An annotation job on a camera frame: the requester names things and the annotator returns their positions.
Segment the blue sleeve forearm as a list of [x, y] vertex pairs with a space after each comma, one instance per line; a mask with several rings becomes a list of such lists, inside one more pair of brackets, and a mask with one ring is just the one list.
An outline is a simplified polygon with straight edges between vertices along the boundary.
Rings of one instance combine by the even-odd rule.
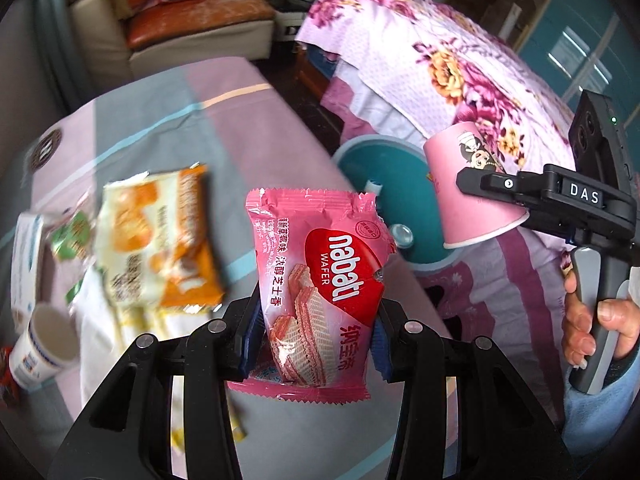
[[626, 418], [639, 388], [639, 357], [613, 366], [614, 380], [590, 396], [565, 381], [562, 438], [573, 457], [597, 453], [612, 440]]

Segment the person right hand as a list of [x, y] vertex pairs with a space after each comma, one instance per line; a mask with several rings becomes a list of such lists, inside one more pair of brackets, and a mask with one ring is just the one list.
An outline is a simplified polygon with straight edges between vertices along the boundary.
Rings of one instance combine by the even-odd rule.
[[[593, 314], [578, 299], [577, 278], [573, 271], [566, 274], [564, 287], [563, 354], [570, 365], [582, 367], [586, 357], [593, 356], [597, 350], [597, 341], [590, 334]], [[614, 360], [625, 359], [639, 338], [639, 307], [631, 299], [608, 299], [598, 303], [596, 313], [603, 328], [618, 333]]]

